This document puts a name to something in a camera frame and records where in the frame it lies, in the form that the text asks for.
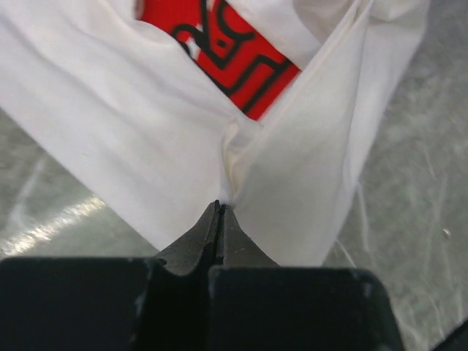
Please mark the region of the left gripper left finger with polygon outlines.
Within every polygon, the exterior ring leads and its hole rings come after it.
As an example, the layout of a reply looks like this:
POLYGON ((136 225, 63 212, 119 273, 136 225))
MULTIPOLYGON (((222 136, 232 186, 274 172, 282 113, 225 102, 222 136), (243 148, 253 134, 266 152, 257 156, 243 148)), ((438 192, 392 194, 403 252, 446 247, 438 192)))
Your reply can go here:
POLYGON ((153 257, 1 261, 3 350, 202 350, 219 204, 153 257))

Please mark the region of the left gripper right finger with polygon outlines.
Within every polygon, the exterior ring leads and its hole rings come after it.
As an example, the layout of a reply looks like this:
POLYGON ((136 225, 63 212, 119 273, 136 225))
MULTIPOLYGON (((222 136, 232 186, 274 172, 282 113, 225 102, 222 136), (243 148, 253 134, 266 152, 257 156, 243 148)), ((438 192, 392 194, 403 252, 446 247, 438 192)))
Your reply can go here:
POLYGON ((358 268, 246 263, 255 244, 223 209, 223 263, 208 273, 208 350, 402 350, 388 294, 358 268))

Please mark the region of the white t-shirt red print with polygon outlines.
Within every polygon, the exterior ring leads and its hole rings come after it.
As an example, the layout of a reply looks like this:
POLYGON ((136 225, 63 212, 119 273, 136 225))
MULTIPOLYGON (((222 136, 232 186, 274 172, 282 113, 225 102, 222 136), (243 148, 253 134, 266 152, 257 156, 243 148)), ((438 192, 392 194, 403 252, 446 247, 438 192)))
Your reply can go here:
POLYGON ((1 107, 158 249, 206 206, 320 265, 428 1, 3 1, 1 107))

